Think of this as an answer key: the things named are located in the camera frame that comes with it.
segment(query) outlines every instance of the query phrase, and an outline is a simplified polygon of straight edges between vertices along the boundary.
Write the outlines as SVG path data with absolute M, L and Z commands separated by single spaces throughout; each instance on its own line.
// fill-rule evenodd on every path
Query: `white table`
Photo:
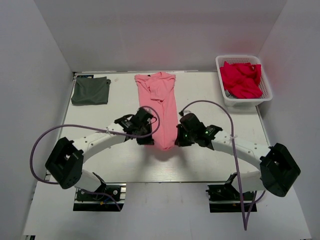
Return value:
M 103 128 L 114 119 L 134 113 L 139 107 L 135 73 L 107 74 L 112 80 L 108 105 L 72 106 L 65 123 Z M 216 73 L 176 73 L 175 98 L 180 111 L 187 103 L 207 99 L 222 103 Z M 215 106 L 197 103 L 189 108 L 205 125 L 225 130 L 230 123 Z M 258 144 L 267 144 L 255 108 L 232 113 L 235 133 Z M 66 128 L 62 136 L 79 138 L 91 131 Z M 284 198 L 271 193 L 252 212 L 248 231 L 240 213 L 210 213 L 204 182 L 220 182 L 235 172 L 232 156 L 199 146 L 168 152 L 146 152 L 134 140 L 106 149 L 86 162 L 106 182 L 127 182 L 121 212 L 75 212 L 75 189 L 38 183 L 24 235 L 36 240 L 246 240 L 310 238 L 310 233 L 293 188 Z M 240 161 L 241 172 L 254 167 Z M 156 183 L 198 182 L 198 183 Z
M 105 128 L 123 115 L 136 113 L 139 101 L 135 74 L 95 74 L 95 78 L 107 76 L 111 79 L 108 104 L 74 106 L 70 102 L 65 123 Z M 223 104 L 216 72 L 175 74 L 174 95 L 178 111 L 195 100 L 211 100 Z M 229 119 L 217 106 L 210 103 L 195 103 L 188 110 L 195 113 L 206 126 L 213 124 L 230 132 Z M 231 116 L 235 134 L 257 144 L 267 144 L 255 107 L 247 108 L 244 112 L 239 110 L 238 113 L 231 113 Z M 92 133 L 90 130 L 66 127 L 61 135 L 71 140 Z M 160 151 L 154 147 L 138 145 L 136 140 L 115 145 L 96 154 L 84 164 L 84 169 L 97 173 L 109 183 L 219 182 L 225 181 L 236 171 L 233 156 L 196 144 Z M 240 169 L 244 173 L 256 170 L 242 160 Z

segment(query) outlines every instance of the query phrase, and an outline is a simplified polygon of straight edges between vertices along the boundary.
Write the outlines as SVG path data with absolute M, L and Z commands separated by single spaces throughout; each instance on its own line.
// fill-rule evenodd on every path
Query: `white basket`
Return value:
M 262 102 L 270 101 L 272 99 L 272 92 L 264 72 L 263 67 L 261 66 L 261 79 L 259 88 L 262 91 L 262 96 L 260 98 L 246 98 L 246 99 L 233 99 L 228 98 L 225 93 L 224 84 L 221 78 L 220 67 L 222 67 L 225 62 L 229 64 L 238 64 L 238 63 L 251 63 L 251 64 L 261 64 L 259 59 L 256 56 L 250 55 L 221 55 L 215 58 L 216 68 L 218 70 L 220 86 L 222 90 L 224 104 L 227 106 L 257 106 Z

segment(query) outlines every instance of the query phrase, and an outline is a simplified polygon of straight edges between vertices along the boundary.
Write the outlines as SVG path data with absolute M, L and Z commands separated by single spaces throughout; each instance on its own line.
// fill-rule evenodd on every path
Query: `folded green cloth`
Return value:
M 77 77 L 71 98 L 72 104 L 80 106 L 107 104 L 110 83 L 111 80 L 107 77 Z

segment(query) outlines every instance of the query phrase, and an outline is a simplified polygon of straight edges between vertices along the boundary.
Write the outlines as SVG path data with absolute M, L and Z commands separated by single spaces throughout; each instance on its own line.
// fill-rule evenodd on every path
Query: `folded pink fabric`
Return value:
M 152 135 L 154 145 L 163 150 L 169 150 L 175 145 L 177 138 L 178 115 L 174 86 L 176 75 L 157 72 L 152 75 L 135 75 L 138 86 L 140 106 L 154 108 L 160 116 L 160 127 Z M 158 122 L 152 124 L 154 130 Z

